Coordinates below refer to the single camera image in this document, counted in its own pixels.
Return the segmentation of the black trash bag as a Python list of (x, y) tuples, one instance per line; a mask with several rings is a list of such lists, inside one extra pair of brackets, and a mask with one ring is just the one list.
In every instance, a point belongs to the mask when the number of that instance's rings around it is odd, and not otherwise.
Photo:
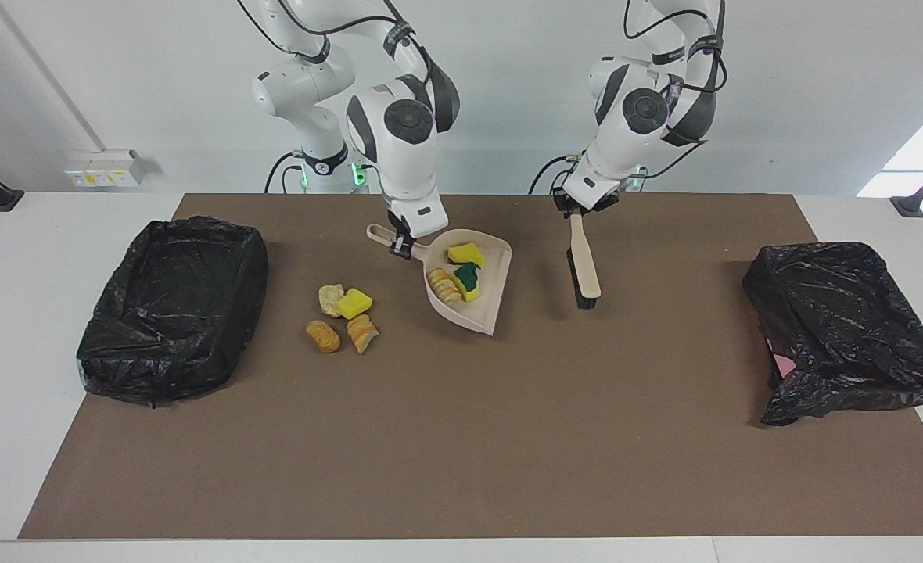
[(771, 363), (763, 424), (923, 405), (923, 323), (872, 246), (764, 246), (742, 288)]
[(257, 228), (203, 215), (149, 222), (84, 329), (86, 393), (158, 407), (226, 385), (257, 330), (268, 266)]

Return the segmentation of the brown bun piece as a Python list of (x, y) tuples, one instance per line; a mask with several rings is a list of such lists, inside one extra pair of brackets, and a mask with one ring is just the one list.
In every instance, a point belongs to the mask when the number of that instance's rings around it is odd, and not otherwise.
[(309, 336), (309, 339), (314, 342), (316, 349), (321, 353), (325, 353), (325, 355), (336, 352), (341, 346), (339, 334), (334, 331), (331, 325), (325, 323), (325, 321), (309, 321), (309, 323), (305, 325), (305, 332)]

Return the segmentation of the striped orange bread piece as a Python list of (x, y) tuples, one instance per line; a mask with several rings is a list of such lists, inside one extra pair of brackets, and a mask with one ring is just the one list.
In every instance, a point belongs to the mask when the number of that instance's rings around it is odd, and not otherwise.
[(380, 332), (368, 314), (359, 314), (347, 322), (347, 334), (358, 355), (364, 355), (372, 340)]
[(448, 307), (464, 302), (464, 295), (459, 289), (457, 278), (444, 268), (434, 268), (426, 274), (427, 285), (432, 289), (434, 296)]

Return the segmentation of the left black trash bag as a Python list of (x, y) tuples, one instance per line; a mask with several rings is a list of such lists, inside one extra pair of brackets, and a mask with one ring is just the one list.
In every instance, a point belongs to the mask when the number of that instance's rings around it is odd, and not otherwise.
[(764, 246), (742, 288), (771, 363), (763, 424), (923, 405), (923, 323), (872, 246)]

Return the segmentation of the right black trash bag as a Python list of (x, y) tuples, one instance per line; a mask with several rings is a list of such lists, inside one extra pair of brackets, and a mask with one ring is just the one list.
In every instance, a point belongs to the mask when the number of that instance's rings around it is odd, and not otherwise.
[(226, 385), (257, 330), (268, 266), (257, 228), (203, 215), (149, 222), (84, 329), (86, 393), (158, 407)]

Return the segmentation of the yellow sponge block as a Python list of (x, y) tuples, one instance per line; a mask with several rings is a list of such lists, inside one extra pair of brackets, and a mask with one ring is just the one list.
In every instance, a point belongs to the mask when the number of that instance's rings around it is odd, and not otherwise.
[(370, 310), (374, 302), (371, 296), (359, 289), (351, 288), (336, 301), (336, 310), (339, 311), (340, 317), (352, 320)]

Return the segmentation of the white wall power strip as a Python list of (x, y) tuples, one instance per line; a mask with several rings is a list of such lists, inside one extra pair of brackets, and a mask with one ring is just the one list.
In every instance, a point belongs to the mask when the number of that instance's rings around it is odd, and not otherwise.
[(72, 152), (63, 174), (75, 188), (139, 188), (147, 172), (135, 150), (107, 149)]

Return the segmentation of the brown table mat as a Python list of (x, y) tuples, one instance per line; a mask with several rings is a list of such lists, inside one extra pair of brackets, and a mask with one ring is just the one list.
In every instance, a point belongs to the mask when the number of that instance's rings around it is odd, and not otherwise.
[[(602, 284), (573, 299), (543, 196), (448, 196), (514, 249), (496, 332), (427, 303), (366, 238), (374, 196), (187, 195), (255, 227), (266, 302), (232, 381), (141, 407), (87, 396), (20, 531), (69, 538), (923, 535), (916, 412), (768, 428), (771, 363), (742, 289), (814, 239), (793, 197), (627, 195), (584, 222)], [(373, 298), (358, 355), (318, 289)], [(319, 352), (321, 320), (341, 338)]]

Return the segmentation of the yellow sponge with green back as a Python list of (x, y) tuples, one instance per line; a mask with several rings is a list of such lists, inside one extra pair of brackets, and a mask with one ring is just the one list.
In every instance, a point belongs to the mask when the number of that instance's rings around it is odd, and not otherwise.
[(464, 263), (461, 266), (452, 271), (452, 278), (454, 283), (458, 288), (458, 291), (461, 293), (461, 298), (466, 302), (472, 302), (475, 299), (478, 299), (480, 292), (482, 292), (482, 286), (480, 286), (480, 276), (479, 276), (480, 266), (473, 261)]

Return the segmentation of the beige plastic dustpan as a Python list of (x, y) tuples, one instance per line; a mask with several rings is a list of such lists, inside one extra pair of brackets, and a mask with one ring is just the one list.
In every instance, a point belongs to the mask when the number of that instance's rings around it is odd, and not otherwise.
[[(480, 296), (467, 303), (464, 300), (454, 304), (441, 302), (430, 288), (427, 272), (438, 267), (451, 270), (452, 264), (447, 259), (448, 249), (470, 242), (484, 257), (484, 267), (479, 272)], [(480, 334), (494, 334), (508, 268), (512, 261), (512, 247), (507, 242), (473, 229), (447, 229), (436, 236), (429, 245), (416, 242), (412, 246), (411, 257), (421, 261), (423, 288), (433, 309), (441, 317)]]

